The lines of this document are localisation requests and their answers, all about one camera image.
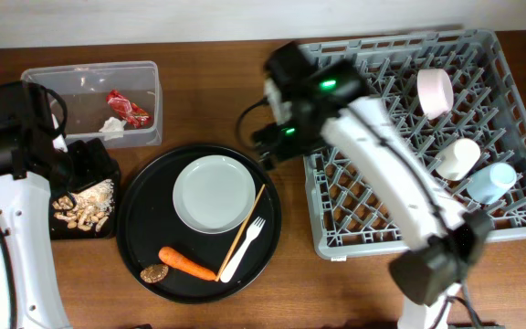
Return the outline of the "white tissue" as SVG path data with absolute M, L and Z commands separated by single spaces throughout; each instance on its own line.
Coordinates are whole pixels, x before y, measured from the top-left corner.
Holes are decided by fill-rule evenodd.
M 124 135 L 124 126 L 126 121 L 119 120 L 115 117 L 110 117 L 103 126 L 99 129 L 99 132 L 103 134 L 103 139 L 105 141 L 119 139 Z

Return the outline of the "red snack wrapper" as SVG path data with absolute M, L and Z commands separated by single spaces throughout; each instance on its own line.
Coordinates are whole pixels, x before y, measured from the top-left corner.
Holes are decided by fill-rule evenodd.
M 152 120 L 152 116 L 117 90 L 112 90 L 106 102 L 124 121 L 134 128 L 141 128 Z

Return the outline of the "grey plate with food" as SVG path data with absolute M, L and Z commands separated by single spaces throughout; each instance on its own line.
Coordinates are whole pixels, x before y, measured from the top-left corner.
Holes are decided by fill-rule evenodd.
M 255 204 L 255 181 L 238 160 L 223 155 L 200 157 L 174 182 L 177 216 L 199 233 L 222 234 L 239 226 Z

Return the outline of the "white plastic fork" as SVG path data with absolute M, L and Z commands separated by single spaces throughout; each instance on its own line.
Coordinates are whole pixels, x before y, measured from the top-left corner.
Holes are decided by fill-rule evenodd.
M 253 240 L 255 240 L 258 237 L 265 223 L 266 220 L 264 218 L 258 217 L 249 225 L 243 243 L 222 271 L 222 274 L 220 276 L 221 282 L 228 283 L 233 278 L 238 265 L 240 264 L 247 252 L 249 245 Z

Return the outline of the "orange carrot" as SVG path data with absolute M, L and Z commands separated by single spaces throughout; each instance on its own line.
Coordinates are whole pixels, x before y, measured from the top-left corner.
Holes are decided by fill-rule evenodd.
M 216 274 L 213 271 L 187 259 L 183 254 L 171 247 L 161 248 L 158 252 L 158 257 L 167 266 L 183 271 L 198 279 L 204 281 L 214 281 L 216 279 Z

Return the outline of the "wooden chopstick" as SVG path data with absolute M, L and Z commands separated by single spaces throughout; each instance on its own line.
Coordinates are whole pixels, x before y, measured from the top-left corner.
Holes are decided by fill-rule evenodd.
M 237 246 L 237 243 L 239 242 L 239 240 L 241 238 L 241 235 L 242 235 L 243 231 L 245 230 L 245 227 L 247 226 L 248 220 L 250 219 L 251 215 L 253 214 L 254 210 L 256 209 L 256 207 L 258 205 L 258 201 L 259 201 L 261 195 L 263 194 L 265 188 L 266 188 L 266 185 L 263 184 L 261 186 L 261 188 L 258 190 L 258 193 L 257 193 L 257 196 L 255 198 L 254 204 L 251 207 L 251 209 L 248 211 L 247 216 L 244 218 L 242 224 L 240 225 L 239 230 L 236 233 L 235 238 L 234 238 L 234 240 L 233 240 L 233 242 L 232 242 L 232 244 L 231 244 L 231 246 L 230 246 L 230 248 L 229 248 L 229 250 L 228 250 L 228 252 L 227 252 L 227 254 L 226 254 L 226 256 L 225 256 L 225 258 L 224 258 L 224 260 L 223 260 L 223 262 L 221 264 L 221 266 L 220 266 L 220 268 L 219 268 L 219 271 L 218 271 L 218 273 L 216 275 L 215 281 L 219 281 L 220 280 L 222 272 L 225 269 L 225 267 L 228 264 L 228 262 L 230 261 L 231 256 L 233 255 L 233 253 L 235 251 L 235 248 Z

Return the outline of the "brown cookie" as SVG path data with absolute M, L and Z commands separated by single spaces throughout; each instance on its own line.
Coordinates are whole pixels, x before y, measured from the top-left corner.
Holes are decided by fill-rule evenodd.
M 169 267 L 165 264 L 153 264 L 141 271 L 140 277 L 146 283 L 162 281 L 168 274 Z

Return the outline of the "pink bowl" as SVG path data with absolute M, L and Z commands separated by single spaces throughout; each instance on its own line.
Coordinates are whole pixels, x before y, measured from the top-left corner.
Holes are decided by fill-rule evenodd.
M 450 77 L 443 69 L 419 70 L 416 86 L 422 112 L 428 120 L 434 120 L 452 109 L 454 92 Z

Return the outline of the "white cup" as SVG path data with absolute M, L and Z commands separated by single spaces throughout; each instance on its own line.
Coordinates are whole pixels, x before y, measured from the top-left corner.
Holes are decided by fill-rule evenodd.
M 457 139 L 437 153 L 439 164 L 436 171 L 446 180 L 459 181 L 473 168 L 480 154 L 480 148 L 473 140 Z

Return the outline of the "light blue cup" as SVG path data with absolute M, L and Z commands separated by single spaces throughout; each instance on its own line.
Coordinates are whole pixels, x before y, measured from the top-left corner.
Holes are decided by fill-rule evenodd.
M 495 163 L 471 176 L 467 192 L 474 201 L 490 205 L 506 194 L 516 181 L 517 173 L 512 166 L 507 163 Z

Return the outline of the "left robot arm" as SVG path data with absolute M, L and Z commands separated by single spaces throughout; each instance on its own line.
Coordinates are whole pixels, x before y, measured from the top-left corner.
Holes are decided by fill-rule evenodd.
M 0 85 L 0 328 L 68 328 L 54 239 L 112 235 L 121 170 L 99 139 L 66 143 L 64 100 L 40 84 Z

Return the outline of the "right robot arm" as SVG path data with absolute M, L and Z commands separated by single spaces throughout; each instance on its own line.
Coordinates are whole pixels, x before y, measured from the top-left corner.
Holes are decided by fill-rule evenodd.
M 349 59 L 318 68 L 292 41 L 270 54 L 264 70 L 262 104 L 275 121 L 251 135 L 262 166 L 271 170 L 323 144 L 336 148 L 385 205 L 408 247 L 388 266 L 405 297 L 398 327 L 445 328 L 459 302 L 480 328 L 466 278 L 492 231 L 488 213 L 466 210 L 437 183 Z

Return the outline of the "grey dishwasher rack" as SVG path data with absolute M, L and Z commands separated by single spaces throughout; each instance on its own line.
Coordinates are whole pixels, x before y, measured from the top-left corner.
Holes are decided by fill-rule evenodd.
M 486 206 L 493 242 L 526 239 L 526 111 L 496 35 L 488 30 L 458 30 L 309 43 L 310 61 L 326 66 L 349 59 L 384 99 L 395 129 L 428 170 L 437 154 L 461 138 L 481 150 L 476 168 L 511 165 L 514 186 Z M 417 74 L 442 69 L 450 77 L 452 110 L 434 120 L 421 113 Z M 387 254 L 405 249 L 401 233 L 383 203 L 332 148 L 304 160 L 313 246 L 326 260 Z

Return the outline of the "pile of food scraps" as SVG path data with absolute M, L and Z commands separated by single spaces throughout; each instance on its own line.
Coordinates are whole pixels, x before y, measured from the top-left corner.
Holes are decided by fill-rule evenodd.
M 100 233 L 114 210 L 114 183 L 106 179 L 79 193 L 68 193 L 51 204 L 53 217 L 68 229 Z

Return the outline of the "black rectangular tray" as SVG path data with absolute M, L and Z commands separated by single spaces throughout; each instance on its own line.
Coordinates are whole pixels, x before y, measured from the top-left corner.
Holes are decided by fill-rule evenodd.
M 49 201 L 53 240 L 107 239 L 114 235 L 121 170 L 98 138 L 68 145 L 73 176 L 54 186 Z

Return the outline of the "clear plastic bin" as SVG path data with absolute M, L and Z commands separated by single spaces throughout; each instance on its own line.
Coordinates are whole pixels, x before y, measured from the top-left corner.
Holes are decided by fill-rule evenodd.
M 66 143 L 98 138 L 106 148 L 156 146 L 163 139 L 163 93 L 159 70 L 152 61 L 106 62 L 27 69 L 21 79 L 55 91 L 66 103 Z M 124 125 L 121 132 L 101 128 L 120 117 L 107 103 L 112 90 L 148 112 L 140 128 Z

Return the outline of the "black round tray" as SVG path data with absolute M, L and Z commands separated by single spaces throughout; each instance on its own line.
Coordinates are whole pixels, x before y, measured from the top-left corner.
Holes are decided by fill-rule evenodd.
M 174 210 L 176 177 L 192 161 L 207 155 L 229 156 L 244 165 L 255 187 L 265 186 L 253 216 L 265 219 L 258 237 L 250 244 L 235 275 L 228 283 L 204 281 L 177 269 L 165 279 L 147 283 L 141 271 L 158 264 L 162 247 L 172 247 L 187 259 L 217 270 L 236 231 L 207 235 L 187 227 Z M 240 292 L 267 267 L 281 231 L 281 204 L 276 187 L 256 161 L 224 145 L 194 143 L 175 148 L 148 163 L 131 181 L 118 210 L 116 239 L 125 266 L 149 291 L 173 302 L 215 302 Z

